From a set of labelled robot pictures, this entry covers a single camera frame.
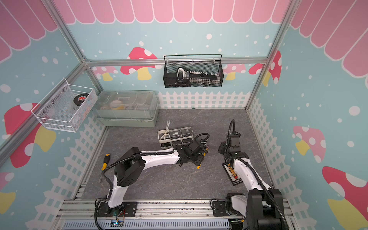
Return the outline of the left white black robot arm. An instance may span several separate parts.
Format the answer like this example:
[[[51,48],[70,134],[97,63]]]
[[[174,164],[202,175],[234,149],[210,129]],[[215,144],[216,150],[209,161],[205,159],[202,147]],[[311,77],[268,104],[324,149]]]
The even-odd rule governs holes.
[[[148,168],[175,164],[182,166],[185,163],[193,163],[200,167],[207,153],[206,139],[193,139],[187,145],[158,151],[144,151],[133,147],[101,172],[101,178],[109,184],[104,202],[110,209],[122,205],[128,187],[135,183],[141,173]]]

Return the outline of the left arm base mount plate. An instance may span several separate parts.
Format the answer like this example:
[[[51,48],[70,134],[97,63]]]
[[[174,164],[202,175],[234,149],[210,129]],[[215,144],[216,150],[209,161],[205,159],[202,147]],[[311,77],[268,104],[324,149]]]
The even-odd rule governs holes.
[[[110,208],[106,202],[102,202],[97,208],[97,217],[135,217],[137,206],[137,202],[123,202],[115,208]]]

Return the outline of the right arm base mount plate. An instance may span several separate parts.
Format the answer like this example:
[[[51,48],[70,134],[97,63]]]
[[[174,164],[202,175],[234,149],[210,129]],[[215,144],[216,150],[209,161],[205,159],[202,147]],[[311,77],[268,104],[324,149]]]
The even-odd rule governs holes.
[[[215,217],[242,217],[240,212],[228,208],[226,201],[213,199],[210,201],[210,207]]]

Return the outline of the beige toothbrush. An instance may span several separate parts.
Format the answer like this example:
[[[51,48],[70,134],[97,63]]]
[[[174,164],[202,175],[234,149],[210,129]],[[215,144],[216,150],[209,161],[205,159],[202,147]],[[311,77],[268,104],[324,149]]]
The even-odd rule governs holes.
[[[166,123],[166,129],[165,129],[165,132],[163,134],[163,139],[166,139],[166,135],[169,133],[169,126],[170,126],[170,121],[167,120],[167,123]]]

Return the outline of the yellow toothbrush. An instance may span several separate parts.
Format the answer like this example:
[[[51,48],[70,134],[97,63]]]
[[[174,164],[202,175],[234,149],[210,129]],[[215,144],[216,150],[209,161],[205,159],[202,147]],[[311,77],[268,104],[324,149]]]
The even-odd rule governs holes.
[[[203,153],[202,155],[200,155],[200,156],[198,157],[199,165],[197,166],[197,169],[200,169],[201,164],[202,164],[202,162],[203,162],[203,160],[204,160],[205,156],[206,156],[206,154],[205,154],[205,153]]]

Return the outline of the grey toothbrush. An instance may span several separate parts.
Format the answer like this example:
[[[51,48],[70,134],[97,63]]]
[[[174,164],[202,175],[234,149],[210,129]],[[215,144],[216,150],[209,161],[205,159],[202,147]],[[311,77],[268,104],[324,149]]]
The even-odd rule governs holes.
[[[166,135],[169,133],[169,128],[167,127],[166,129],[165,129],[165,132],[163,133],[163,135],[162,135],[162,137],[161,137],[161,140],[164,140],[164,139],[166,139]]]

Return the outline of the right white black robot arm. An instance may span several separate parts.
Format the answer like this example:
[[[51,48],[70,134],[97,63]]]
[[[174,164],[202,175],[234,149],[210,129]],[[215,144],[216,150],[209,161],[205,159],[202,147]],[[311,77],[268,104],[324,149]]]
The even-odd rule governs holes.
[[[242,214],[249,230],[288,230],[283,195],[265,183],[253,168],[248,155],[241,151],[240,136],[238,132],[231,132],[218,149],[225,164],[234,170],[248,190],[247,195],[228,194],[227,211]]]

